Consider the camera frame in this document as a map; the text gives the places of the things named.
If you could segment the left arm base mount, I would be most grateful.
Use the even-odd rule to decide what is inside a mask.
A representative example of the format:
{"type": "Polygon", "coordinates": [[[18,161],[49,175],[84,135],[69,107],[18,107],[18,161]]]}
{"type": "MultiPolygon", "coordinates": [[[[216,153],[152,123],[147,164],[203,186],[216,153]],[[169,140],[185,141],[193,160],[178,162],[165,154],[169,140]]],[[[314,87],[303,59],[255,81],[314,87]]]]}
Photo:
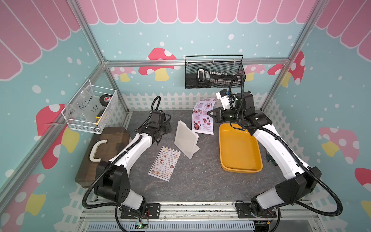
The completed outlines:
{"type": "Polygon", "coordinates": [[[161,204],[145,204],[138,210],[122,208],[121,219],[159,219],[161,204]]]}

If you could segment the white acrylic menu holder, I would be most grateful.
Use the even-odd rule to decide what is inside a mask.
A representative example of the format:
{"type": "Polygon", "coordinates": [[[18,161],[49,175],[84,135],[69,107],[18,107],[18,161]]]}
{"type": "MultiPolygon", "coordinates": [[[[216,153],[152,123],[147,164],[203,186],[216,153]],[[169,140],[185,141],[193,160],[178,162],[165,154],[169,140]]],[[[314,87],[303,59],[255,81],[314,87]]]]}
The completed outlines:
{"type": "Polygon", "coordinates": [[[174,144],[189,158],[200,150],[197,145],[199,135],[190,130],[183,121],[179,121],[174,144]]]}

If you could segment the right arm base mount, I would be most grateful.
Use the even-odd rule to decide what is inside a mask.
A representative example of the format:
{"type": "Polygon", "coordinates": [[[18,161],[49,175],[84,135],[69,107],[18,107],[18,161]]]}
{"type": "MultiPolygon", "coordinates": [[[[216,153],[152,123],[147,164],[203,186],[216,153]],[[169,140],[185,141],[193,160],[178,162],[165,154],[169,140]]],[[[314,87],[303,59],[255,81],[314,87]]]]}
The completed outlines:
{"type": "Polygon", "coordinates": [[[235,209],[238,218],[277,218],[276,209],[274,207],[268,209],[261,209],[254,203],[247,203],[243,201],[236,201],[235,209]]]}

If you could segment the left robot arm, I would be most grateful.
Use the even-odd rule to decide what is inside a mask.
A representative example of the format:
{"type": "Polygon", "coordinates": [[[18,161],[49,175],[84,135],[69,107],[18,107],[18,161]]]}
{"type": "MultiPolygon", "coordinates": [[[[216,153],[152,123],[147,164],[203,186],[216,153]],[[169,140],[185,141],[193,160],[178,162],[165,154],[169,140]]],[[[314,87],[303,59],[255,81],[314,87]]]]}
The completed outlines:
{"type": "Polygon", "coordinates": [[[172,131],[171,116],[154,110],[149,119],[135,130],[134,139],[118,155],[97,166],[94,194],[111,201],[120,209],[135,211],[140,216],[146,212],[146,199],[131,189],[129,174],[139,157],[162,136],[172,131]]]}

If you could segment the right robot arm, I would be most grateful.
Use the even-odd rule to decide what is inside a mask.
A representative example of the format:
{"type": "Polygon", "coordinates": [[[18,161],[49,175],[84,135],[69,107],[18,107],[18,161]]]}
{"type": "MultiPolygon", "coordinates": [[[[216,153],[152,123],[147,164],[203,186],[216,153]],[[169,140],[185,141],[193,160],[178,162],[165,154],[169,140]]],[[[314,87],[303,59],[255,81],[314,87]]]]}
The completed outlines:
{"type": "Polygon", "coordinates": [[[272,121],[253,105],[250,92],[232,94],[221,90],[216,94],[222,106],[210,110],[207,115],[215,122],[228,122],[237,130],[248,132],[255,137],[272,156],[280,168],[285,181],[265,191],[251,200],[254,214],[276,206],[298,204],[299,199],[311,193],[320,183],[321,172],[311,168],[299,158],[289,145],[279,136],[272,121]]]}

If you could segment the red special menu sheet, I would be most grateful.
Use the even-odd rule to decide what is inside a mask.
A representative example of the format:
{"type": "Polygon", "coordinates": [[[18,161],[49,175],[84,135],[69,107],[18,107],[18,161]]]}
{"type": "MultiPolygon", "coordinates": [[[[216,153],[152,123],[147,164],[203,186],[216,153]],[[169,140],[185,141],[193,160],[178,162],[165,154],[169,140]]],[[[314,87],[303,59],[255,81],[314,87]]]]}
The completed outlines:
{"type": "Polygon", "coordinates": [[[213,118],[207,113],[212,111],[217,98],[199,100],[192,112],[192,131],[203,134],[214,134],[213,118]]]}

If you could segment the yellow-header old menu sheet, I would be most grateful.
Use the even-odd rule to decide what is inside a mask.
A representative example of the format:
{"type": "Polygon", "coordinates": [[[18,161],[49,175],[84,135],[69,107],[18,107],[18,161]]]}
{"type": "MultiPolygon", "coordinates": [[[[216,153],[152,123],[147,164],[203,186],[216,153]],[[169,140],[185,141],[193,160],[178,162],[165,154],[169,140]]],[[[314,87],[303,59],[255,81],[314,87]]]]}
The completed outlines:
{"type": "Polygon", "coordinates": [[[180,155],[178,150],[162,147],[148,175],[169,182],[180,155]]]}

